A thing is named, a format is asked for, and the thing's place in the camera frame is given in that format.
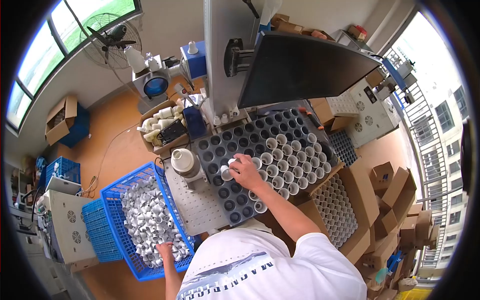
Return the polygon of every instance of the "window frame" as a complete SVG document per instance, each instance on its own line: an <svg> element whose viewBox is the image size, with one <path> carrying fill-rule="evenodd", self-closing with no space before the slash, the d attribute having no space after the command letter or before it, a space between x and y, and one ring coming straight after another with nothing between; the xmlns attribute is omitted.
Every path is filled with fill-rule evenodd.
<svg viewBox="0 0 480 300"><path fill-rule="evenodd" d="M132 12L128 13L128 14L125 14L123 16L121 16L120 18L116 19L115 21L111 22L110 24L107 24L105 26L105 28L107 27L110 27L112 26L113 24L115 23L119 23L119 22L124 22L124 21L127 21L133 17L136 17L140 14L143 13L142 11L142 4L140 3L140 0L132 0L133 1L133 4L135 6L135 10L133 10ZM55 68L53 68L53 70L50 72L50 74L48 74L47 77L45 77L45 80L42 82L42 84L38 87L37 91L35 92L35 94L32 94L28 88L23 84L23 82L20 80L20 78L18 77L18 71L17 71L17 74L15 75L15 79L14 81L20 86L20 89L25 93L25 95L27 95L27 97L30 98L31 102L30 104L28 105L28 108L22 118L22 121L20 122L20 125L18 126L18 128L16 128L15 125L13 125L10 120L8 120L7 118L5 119L6 120L6 125L9 127L9 129L13 132L15 132L17 135L18 133L20 133L20 131L22 130L22 127L24 125L24 122L25 122L25 119L26 117L28 116L28 113L30 112L30 109L32 108L32 105L35 103L35 101L37 100L38 96L42 93L43 89L47 86L47 83L52 79L53 76L55 76L55 74L57 73L57 71L70 59L72 58L75 54L77 54L78 52L80 52L80 50L82 50L88 43L90 43L90 41L88 39L85 39L83 42L81 42L80 44L78 44L72 51L70 51L70 53L68 52L67 48L65 47L65 44L63 43L63 41L61 40L60 38L60 35L59 33L57 32L57 29L53 23L53 20L52 20L52 14L51 12L46 16L45 18L45 21L47 22L47 25L50 29L50 32L53 36L53 39L55 40L55 43L57 44L57 46L60 48L60 51L62 52L63 54L63 59L55 66ZM44 22L42 22L40 24L40 27L38 28L38 30L40 30L40 28L43 26ZM36 38L36 34L35 36L32 37L30 43L28 44L28 47L27 49L25 50L25 54L24 56L27 54L27 51L28 51L28 48L30 48L30 45L32 44L33 40ZM13 89L13 86L15 85L15 82L12 84L12 86L10 87L10 94L9 94L9 101L10 101L10 96L12 94L12 89Z"/></svg>

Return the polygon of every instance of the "window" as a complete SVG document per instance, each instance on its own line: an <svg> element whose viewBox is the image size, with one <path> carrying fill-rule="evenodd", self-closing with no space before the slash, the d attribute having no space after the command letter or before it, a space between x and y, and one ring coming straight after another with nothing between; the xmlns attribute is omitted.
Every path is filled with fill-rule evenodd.
<svg viewBox="0 0 480 300"><path fill-rule="evenodd" d="M450 214L449 225L456 224L456 223L460 222L460 213L461 212L456 212L456 213Z"/></svg>
<svg viewBox="0 0 480 300"><path fill-rule="evenodd" d="M458 109L462 115L462 120L464 120L466 117L468 117L468 109L467 104L465 103L465 92L462 86L453 92L453 97L455 97L456 104L458 105Z"/></svg>
<svg viewBox="0 0 480 300"><path fill-rule="evenodd" d="M450 204L455 205L458 203L462 203L462 194L453 196L452 199L450 199Z"/></svg>
<svg viewBox="0 0 480 300"><path fill-rule="evenodd" d="M69 0L68 3L82 23L104 12L117 14L123 20L141 11L138 0ZM79 36L80 27L66 4L60 1L33 38L20 65L8 104L10 127L19 131L42 85L87 44Z"/></svg>
<svg viewBox="0 0 480 300"><path fill-rule="evenodd" d="M463 180L461 178L452 181L452 190L463 186Z"/></svg>
<svg viewBox="0 0 480 300"><path fill-rule="evenodd" d="M450 164L450 174L460 171L460 161Z"/></svg>
<svg viewBox="0 0 480 300"><path fill-rule="evenodd" d="M455 239L456 239L456 234L449 235L449 236L447 237L447 241L449 241L449 240L455 240Z"/></svg>
<svg viewBox="0 0 480 300"><path fill-rule="evenodd" d="M440 126L444 133L455 126L447 101L444 101L439 106L435 107L435 112L437 113L438 121L440 122Z"/></svg>
<svg viewBox="0 0 480 300"><path fill-rule="evenodd" d="M455 141L447 146L448 156L452 156L458 152L460 152L460 143L458 141Z"/></svg>

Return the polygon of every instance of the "blue plastic basket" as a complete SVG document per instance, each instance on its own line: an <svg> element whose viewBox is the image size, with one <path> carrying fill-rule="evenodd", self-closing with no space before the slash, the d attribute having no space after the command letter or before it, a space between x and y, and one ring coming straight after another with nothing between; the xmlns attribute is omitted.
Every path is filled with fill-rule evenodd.
<svg viewBox="0 0 480 300"><path fill-rule="evenodd" d="M123 256L113 239L102 199L85 204L82 207L82 218L98 260L101 263L121 260Z"/></svg>
<svg viewBox="0 0 480 300"><path fill-rule="evenodd" d="M131 240L131 236L128 234L127 228L123 225L125 220L124 212L121 210L121 199L120 193L126 192L129 188L132 187L137 182L142 180L148 180L150 176L155 176L159 184L160 191L163 194L166 201L168 210L172 214L173 221L178 227L180 234L183 237L183 240L187 244L187 247L192 253L190 256L182 259L181 261L175 262L175 267L178 272L185 271L193 257L193 245L194 237L189 236L185 232L185 227L180 218L178 209L173 201L170 188L166 180L164 180L163 169L151 161L144 166L138 168L137 170L123 176L119 180L115 181L111 185L100 191L102 197L103 205L105 207L105 212L108 220L108 224L113 233L113 238L117 243L118 249L120 250L123 258L130 267L133 275L137 278L138 281L147 281L152 279L158 279L165 276L163 267L149 268L142 260L141 256L135 251L137 248Z"/></svg>
<svg viewBox="0 0 480 300"><path fill-rule="evenodd" d="M55 163L59 164L56 172ZM48 186L53 173L55 173L57 177L62 177L65 180L80 183L80 164L66 159L63 156L60 156L59 158L55 159L54 162L48 165L45 177L45 186Z"/></svg>

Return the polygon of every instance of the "white machine cabinet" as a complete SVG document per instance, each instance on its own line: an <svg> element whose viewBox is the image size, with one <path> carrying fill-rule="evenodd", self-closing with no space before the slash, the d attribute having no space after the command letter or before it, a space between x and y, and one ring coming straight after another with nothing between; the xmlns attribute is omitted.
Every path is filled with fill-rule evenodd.
<svg viewBox="0 0 480 300"><path fill-rule="evenodd" d="M397 128L401 119L392 100L389 97L379 100L365 78L350 89L350 94L359 110L359 115L348 125L346 132L355 148Z"/></svg>

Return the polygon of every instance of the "standing fan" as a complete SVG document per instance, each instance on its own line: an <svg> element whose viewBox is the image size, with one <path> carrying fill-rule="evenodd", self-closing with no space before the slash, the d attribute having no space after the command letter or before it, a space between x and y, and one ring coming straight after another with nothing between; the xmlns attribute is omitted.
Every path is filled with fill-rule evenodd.
<svg viewBox="0 0 480 300"><path fill-rule="evenodd" d="M92 34L93 43L96 43L114 69L126 69L129 67L127 56L123 50L127 46L132 46L142 52L142 43L137 29L128 21L118 22L119 15L112 13L101 13L88 19L84 23L84 28ZM80 32L80 41L83 42L87 37ZM109 68L105 58L98 53L92 43L84 48L85 54L97 65Z"/></svg>

